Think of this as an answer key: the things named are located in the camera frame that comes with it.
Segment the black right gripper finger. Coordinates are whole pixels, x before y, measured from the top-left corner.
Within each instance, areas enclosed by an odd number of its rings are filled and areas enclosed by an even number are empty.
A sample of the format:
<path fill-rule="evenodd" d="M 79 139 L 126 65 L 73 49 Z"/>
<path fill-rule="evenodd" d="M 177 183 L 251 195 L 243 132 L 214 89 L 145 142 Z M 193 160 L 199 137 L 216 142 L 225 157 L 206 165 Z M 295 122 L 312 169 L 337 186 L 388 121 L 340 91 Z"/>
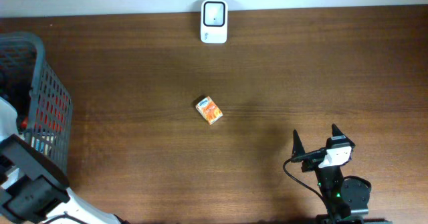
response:
<path fill-rule="evenodd" d="M 293 130 L 293 149 L 292 149 L 292 158 L 297 158 L 304 155 L 306 152 L 304 150 L 302 141 L 298 135 L 297 130 Z"/>
<path fill-rule="evenodd" d="M 332 124 L 332 140 L 341 140 L 346 139 L 346 136 L 342 133 L 342 131 L 337 127 L 337 125 Z"/>

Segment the orange tissue pack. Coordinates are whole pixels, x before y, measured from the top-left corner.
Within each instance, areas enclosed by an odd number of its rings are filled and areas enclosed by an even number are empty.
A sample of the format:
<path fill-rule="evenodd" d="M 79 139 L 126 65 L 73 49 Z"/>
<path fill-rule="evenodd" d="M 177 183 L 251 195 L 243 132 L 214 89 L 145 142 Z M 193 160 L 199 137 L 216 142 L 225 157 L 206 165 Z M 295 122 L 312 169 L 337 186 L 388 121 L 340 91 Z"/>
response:
<path fill-rule="evenodd" d="M 209 125 L 212 125 L 223 116 L 220 108 L 209 96 L 204 97 L 200 102 L 198 102 L 195 105 L 195 108 Z"/>

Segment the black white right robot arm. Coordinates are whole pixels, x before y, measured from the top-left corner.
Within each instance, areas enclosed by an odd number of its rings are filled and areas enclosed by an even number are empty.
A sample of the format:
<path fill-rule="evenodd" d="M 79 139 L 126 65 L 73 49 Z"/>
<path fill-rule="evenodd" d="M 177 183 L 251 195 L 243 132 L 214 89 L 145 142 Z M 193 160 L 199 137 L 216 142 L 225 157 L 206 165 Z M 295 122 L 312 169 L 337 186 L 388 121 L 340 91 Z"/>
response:
<path fill-rule="evenodd" d="M 291 158 L 286 161 L 300 162 L 302 172 L 315 172 L 319 191 L 304 184 L 296 177 L 294 181 L 315 193 L 323 202 L 327 214 L 317 215 L 316 223 L 363 223 L 368 213 L 371 183 L 356 176 L 343 176 L 341 167 L 352 160 L 355 143 L 332 125 L 332 136 L 326 146 L 312 152 L 304 150 L 296 130 L 293 131 Z"/>

